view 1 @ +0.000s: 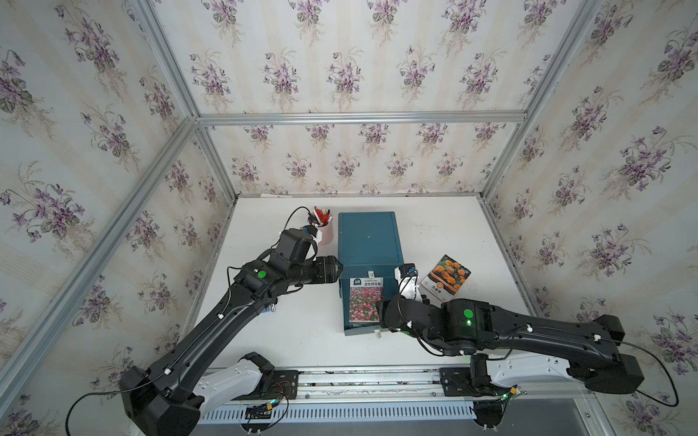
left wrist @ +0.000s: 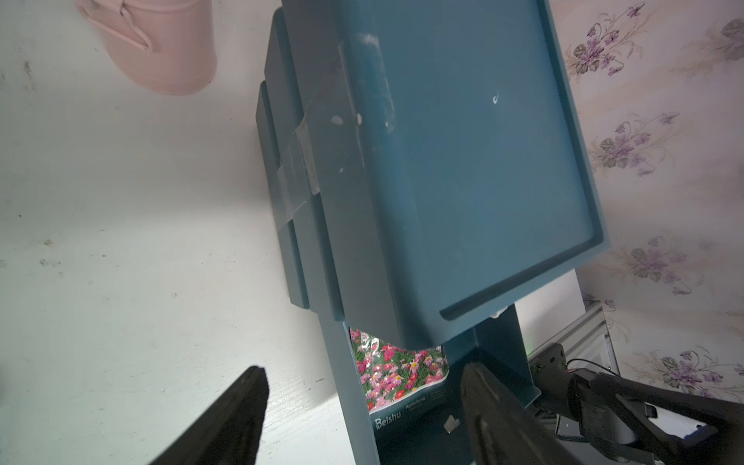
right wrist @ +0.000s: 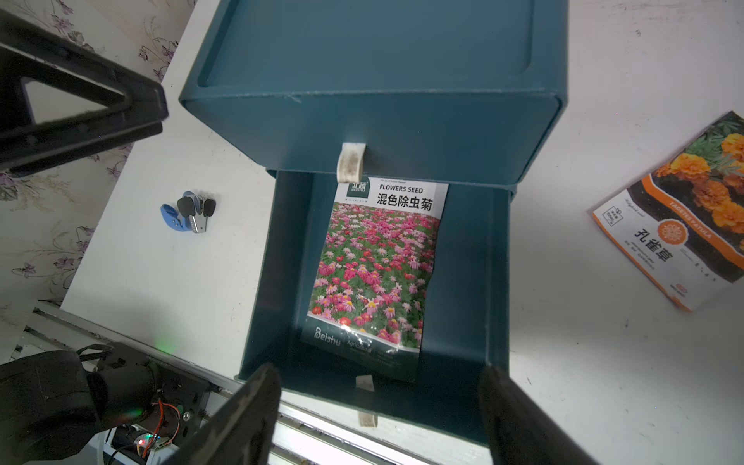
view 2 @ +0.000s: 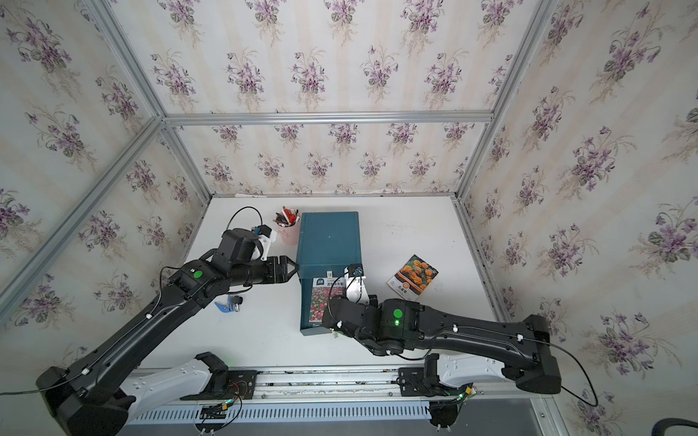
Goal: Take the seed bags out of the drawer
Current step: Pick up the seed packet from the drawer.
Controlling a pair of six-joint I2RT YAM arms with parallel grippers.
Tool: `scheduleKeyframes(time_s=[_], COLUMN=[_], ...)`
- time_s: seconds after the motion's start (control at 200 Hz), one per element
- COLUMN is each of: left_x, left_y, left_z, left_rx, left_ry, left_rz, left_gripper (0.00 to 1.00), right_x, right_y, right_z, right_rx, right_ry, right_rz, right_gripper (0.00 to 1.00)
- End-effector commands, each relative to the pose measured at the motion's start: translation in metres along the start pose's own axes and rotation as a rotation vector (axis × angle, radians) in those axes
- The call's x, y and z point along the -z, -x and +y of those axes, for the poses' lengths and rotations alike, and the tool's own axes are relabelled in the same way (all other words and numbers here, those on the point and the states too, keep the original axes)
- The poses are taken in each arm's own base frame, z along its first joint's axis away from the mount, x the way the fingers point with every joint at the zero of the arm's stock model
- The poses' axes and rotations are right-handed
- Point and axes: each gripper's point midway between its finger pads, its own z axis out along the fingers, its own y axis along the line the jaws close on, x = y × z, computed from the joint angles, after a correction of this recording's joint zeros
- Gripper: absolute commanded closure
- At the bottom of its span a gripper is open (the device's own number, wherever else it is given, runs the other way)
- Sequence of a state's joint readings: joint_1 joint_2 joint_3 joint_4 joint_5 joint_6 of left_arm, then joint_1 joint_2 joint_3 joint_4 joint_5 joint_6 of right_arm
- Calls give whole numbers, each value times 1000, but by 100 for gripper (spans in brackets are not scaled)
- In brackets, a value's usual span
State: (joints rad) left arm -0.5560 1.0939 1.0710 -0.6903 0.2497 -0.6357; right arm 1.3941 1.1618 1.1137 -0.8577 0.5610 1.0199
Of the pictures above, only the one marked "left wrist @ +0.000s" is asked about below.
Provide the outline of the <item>pink flower seed bag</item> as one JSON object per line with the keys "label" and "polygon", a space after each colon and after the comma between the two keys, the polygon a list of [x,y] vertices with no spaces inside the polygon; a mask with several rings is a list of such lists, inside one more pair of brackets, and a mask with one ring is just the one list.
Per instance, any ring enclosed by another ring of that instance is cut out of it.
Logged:
{"label": "pink flower seed bag", "polygon": [[356,369],[373,430],[402,430],[444,404],[451,373],[442,346],[409,351],[350,329]]}

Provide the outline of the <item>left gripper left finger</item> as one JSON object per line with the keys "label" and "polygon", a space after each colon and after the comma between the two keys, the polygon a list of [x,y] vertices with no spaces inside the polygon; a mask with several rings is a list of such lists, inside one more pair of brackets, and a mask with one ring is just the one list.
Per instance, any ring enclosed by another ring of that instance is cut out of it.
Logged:
{"label": "left gripper left finger", "polygon": [[267,373],[251,366],[152,465],[254,464],[267,401]]}

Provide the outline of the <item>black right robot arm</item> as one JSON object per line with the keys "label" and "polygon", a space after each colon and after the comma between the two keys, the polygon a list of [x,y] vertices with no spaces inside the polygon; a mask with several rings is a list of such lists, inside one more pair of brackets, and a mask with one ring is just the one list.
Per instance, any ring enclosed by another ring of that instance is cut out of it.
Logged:
{"label": "black right robot arm", "polygon": [[530,360],[536,407],[579,424],[606,458],[644,464],[741,464],[743,406],[675,393],[606,370],[568,367],[553,343]]}

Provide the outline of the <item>teal drawer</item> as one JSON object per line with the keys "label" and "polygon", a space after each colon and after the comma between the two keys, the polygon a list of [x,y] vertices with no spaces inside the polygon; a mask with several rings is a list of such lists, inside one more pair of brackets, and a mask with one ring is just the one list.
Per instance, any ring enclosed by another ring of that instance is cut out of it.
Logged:
{"label": "teal drawer", "polygon": [[325,347],[358,464],[471,464],[475,460],[466,407],[475,397],[465,386],[475,364],[497,379],[523,407],[539,395],[534,385],[515,306],[444,345],[449,374],[436,387],[412,394],[382,412],[368,411],[350,329],[320,322]]}

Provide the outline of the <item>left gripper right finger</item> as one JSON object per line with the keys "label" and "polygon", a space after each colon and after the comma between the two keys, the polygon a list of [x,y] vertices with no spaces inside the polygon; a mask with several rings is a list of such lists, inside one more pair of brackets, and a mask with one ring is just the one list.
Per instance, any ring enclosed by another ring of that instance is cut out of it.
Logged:
{"label": "left gripper right finger", "polygon": [[460,397],[477,464],[579,463],[482,363],[464,367]]}

